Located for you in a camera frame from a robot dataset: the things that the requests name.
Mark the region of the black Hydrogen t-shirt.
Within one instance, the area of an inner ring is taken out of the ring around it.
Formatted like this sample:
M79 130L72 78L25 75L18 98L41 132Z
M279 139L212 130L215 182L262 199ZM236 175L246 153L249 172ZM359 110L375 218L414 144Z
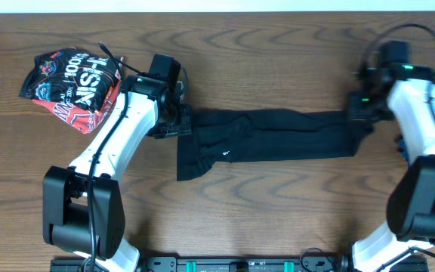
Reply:
M351 157L373 131L344 111L202 110L177 141L177 180L199 178L216 162Z

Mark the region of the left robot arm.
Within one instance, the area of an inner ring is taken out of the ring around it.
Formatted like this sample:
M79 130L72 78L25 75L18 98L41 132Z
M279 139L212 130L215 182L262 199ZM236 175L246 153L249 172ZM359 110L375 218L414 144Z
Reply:
M148 72L129 75L108 120L68 167L43 178L43 240L83 257L80 271L135 271L140 253L125 238L120 181L140 142L190 134L190 105L181 99L185 71L155 54Z

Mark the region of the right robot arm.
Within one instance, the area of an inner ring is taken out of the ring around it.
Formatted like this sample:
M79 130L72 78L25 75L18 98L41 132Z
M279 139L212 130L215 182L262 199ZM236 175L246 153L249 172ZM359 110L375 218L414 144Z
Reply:
M342 269L412 271L415 253L435 258L435 70L411 64L408 43L389 41L359 78L363 90L350 99L350 119L396 120L409 167L387 201L385 222L352 245Z

